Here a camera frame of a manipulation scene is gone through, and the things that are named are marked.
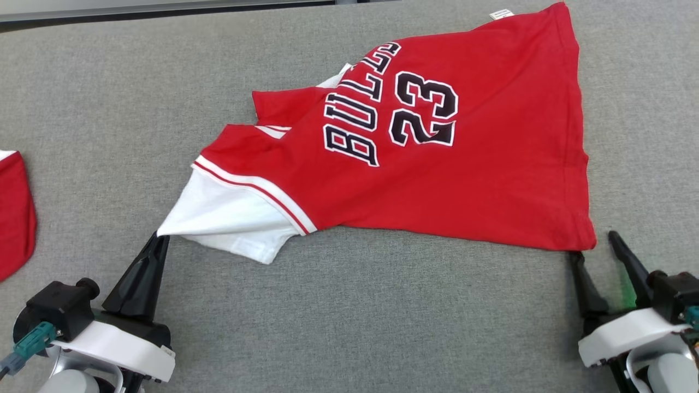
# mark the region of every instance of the red jersey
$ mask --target red jersey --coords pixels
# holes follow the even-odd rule
[[[27,170],[18,151],[0,150],[0,281],[34,253],[36,211]]]
[[[244,219],[250,228],[230,222],[241,209],[208,214],[207,229],[188,192],[159,233],[272,258],[278,248],[269,247],[288,236],[336,225],[592,248],[578,50],[568,9],[556,3],[468,32],[385,43],[333,87],[256,92],[259,124],[226,126],[195,161],[208,179],[195,187],[236,190],[236,201],[214,192],[214,204],[200,192],[208,213],[216,203],[231,213],[241,190],[264,201],[262,216],[279,215],[274,241],[260,243],[254,217]],[[258,251],[239,252],[241,241]]]

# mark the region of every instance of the basketball jersey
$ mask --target basketball jersey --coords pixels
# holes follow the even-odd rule
[[[0,282],[34,253],[36,211],[18,151],[0,150]]]
[[[568,9],[404,38],[317,87],[253,94],[159,235],[271,263],[293,235],[345,225],[586,250],[578,45]]]

